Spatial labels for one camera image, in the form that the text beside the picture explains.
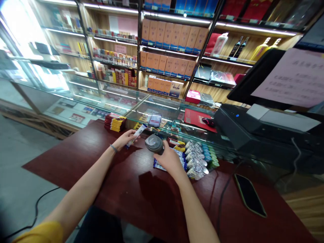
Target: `wooden shelf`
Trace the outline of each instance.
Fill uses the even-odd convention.
[[[158,94],[158,93],[148,91],[147,87],[145,87],[145,86],[138,88],[138,90],[142,90],[142,91],[148,92],[148,93],[156,95],[156,96],[166,96],[166,97],[169,97],[171,99],[177,99],[177,100],[182,100],[183,99],[182,96],[179,96],[179,98],[176,98],[176,97],[168,96],[168,95],[165,95],[165,94]]]

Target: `orange box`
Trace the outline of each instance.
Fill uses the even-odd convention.
[[[148,52],[147,53],[147,58],[146,58],[146,70],[148,72],[151,72],[152,71],[153,63],[154,63],[154,54]]]
[[[182,59],[180,59],[180,58],[175,58],[174,59],[171,76],[177,76],[178,75],[178,72],[180,70],[180,62],[181,62],[181,60]]]
[[[165,65],[166,65],[167,59],[168,59],[167,56],[160,55],[160,62],[159,62],[158,73],[164,74],[164,70],[165,70]]]
[[[150,21],[150,35],[148,37],[149,45],[155,45],[157,31],[158,31],[158,22],[151,20]]]
[[[142,44],[148,44],[150,37],[150,20],[143,19],[142,23]]]
[[[168,57],[165,65],[164,73],[166,75],[171,75],[173,70],[173,64],[174,64],[175,58],[174,57]]]
[[[160,88],[160,79],[154,78],[153,92],[157,93]]]
[[[188,66],[188,62],[189,62],[188,60],[181,59],[180,67],[179,67],[179,71],[178,71],[177,76],[180,76],[181,78],[183,78],[185,76],[185,72],[186,72],[186,69],[187,69],[187,66]]]
[[[169,49],[171,39],[172,39],[172,33],[173,33],[173,23],[166,23],[165,25],[165,32],[163,37],[163,48]]]
[[[208,29],[207,28],[200,28],[198,36],[197,36],[197,40],[195,43],[195,46],[193,48],[193,52],[194,53],[199,53],[205,43],[206,37],[208,34]]]
[[[162,45],[163,45],[165,26],[166,26],[166,22],[162,22],[162,21],[158,22],[158,32],[156,34],[156,46],[157,47],[162,47]]]
[[[152,72],[157,73],[159,69],[159,63],[160,63],[160,55],[159,54],[154,54],[154,59],[153,59],[153,67],[152,67]]]
[[[171,50],[178,50],[178,43],[180,39],[180,34],[182,30],[181,24],[175,24],[173,27],[172,38],[170,42],[170,49]]]
[[[147,59],[147,52],[140,52],[141,56],[141,68],[146,70],[146,59]]]
[[[164,80],[164,95],[169,95],[170,89],[171,89],[172,81]]]
[[[185,79],[190,79],[192,72],[195,69],[195,66],[196,66],[195,61],[188,61],[188,66],[186,68],[185,76],[184,76]]]
[[[179,39],[179,43],[178,43],[179,51],[185,51],[190,30],[191,30],[191,26],[189,26],[189,25],[182,26],[180,39]]]
[[[153,92],[154,78],[148,77],[147,81],[147,91]]]

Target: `gray floor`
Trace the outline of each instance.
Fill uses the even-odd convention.
[[[57,187],[21,166],[58,143],[60,140],[48,134],[0,116],[0,219],[5,226],[5,236],[30,225],[35,217],[37,199]],[[42,222],[65,194],[65,190],[58,189],[40,200],[36,225]],[[76,234],[77,230],[66,242],[73,242]],[[123,235],[126,243],[147,242],[151,238],[125,222]]]

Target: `black device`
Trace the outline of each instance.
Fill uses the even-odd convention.
[[[241,175],[234,174],[235,180],[237,182],[240,194],[242,196],[243,203],[252,212],[258,214],[259,216],[266,218],[267,213],[260,201],[260,198],[252,184],[252,182]]]
[[[147,139],[145,139],[146,147],[153,153],[162,155],[164,152],[162,139],[152,134]]]

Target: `electric cable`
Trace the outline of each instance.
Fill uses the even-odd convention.
[[[287,183],[285,184],[285,187],[284,187],[284,190],[285,190],[285,192],[287,191],[287,185],[292,181],[292,179],[293,179],[293,177],[296,175],[296,173],[297,173],[297,162],[298,162],[298,160],[299,160],[299,158],[300,158],[300,156],[301,156],[301,151],[300,151],[300,149],[299,149],[299,147],[297,146],[297,144],[296,144],[296,142],[295,142],[295,138],[294,137],[292,137],[291,138],[291,141],[292,141],[292,143],[294,144],[294,146],[296,147],[296,149],[297,149],[297,151],[298,151],[298,156],[297,156],[297,158],[294,160],[294,172],[293,172],[293,174],[292,174],[292,176],[289,178],[289,180],[287,181]]]
[[[10,237],[12,237],[12,236],[18,234],[19,232],[21,232],[21,231],[23,231],[23,230],[25,230],[25,229],[27,230],[27,229],[31,229],[31,228],[33,228],[34,225],[35,225],[35,223],[36,223],[37,217],[38,217],[38,203],[39,203],[39,201],[41,200],[41,198],[42,198],[43,196],[45,196],[45,195],[47,195],[48,193],[50,193],[50,192],[52,192],[52,191],[55,191],[55,190],[57,190],[57,189],[59,189],[59,188],[60,188],[60,187],[57,187],[57,188],[55,188],[55,189],[53,189],[53,190],[50,190],[50,191],[46,192],[45,194],[43,194],[43,195],[42,195],[42,196],[37,200],[37,202],[36,202],[36,204],[35,204],[35,218],[34,218],[34,222],[32,223],[32,225],[29,225],[29,226],[23,227],[23,228],[21,228],[20,230],[17,230],[16,232],[13,232],[12,234],[6,236],[4,239],[6,240],[6,239],[8,239],[8,238],[10,238]]]
[[[231,181],[232,179],[232,176],[235,174],[235,172],[237,171],[237,169],[239,168],[239,166],[244,162],[244,160],[241,160],[237,165],[236,167],[234,168],[232,174],[229,176],[225,186],[224,186],[224,189],[222,191],[222,194],[220,195],[220,199],[219,199],[219,206],[218,206],[218,216],[217,216],[217,229],[216,229],[216,233],[218,234],[218,238],[220,240],[220,214],[221,214],[221,211],[222,211],[222,202],[223,202],[223,198],[224,198],[224,194],[225,194],[225,191],[229,185],[229,182]]]

